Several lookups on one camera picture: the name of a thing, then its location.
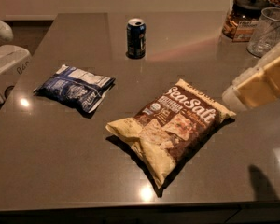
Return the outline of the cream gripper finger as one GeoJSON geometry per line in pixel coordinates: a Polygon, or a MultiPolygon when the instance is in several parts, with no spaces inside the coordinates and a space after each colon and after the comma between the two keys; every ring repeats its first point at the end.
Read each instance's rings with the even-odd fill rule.
{"type": "Polygon", "coordinates": [[[246,69],[222,94],[223,102],[236,112],[280,99],[280,42],[246,69]]]}

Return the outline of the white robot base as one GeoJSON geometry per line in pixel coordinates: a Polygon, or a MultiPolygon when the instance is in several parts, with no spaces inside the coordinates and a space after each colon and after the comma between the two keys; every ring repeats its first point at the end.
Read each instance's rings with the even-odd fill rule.
{"type": "Polygon", "coordinates": [[[0,47],[0,104],[8,98],[31,58],[31,53],[25,48],[14,45],[0,47]]]}

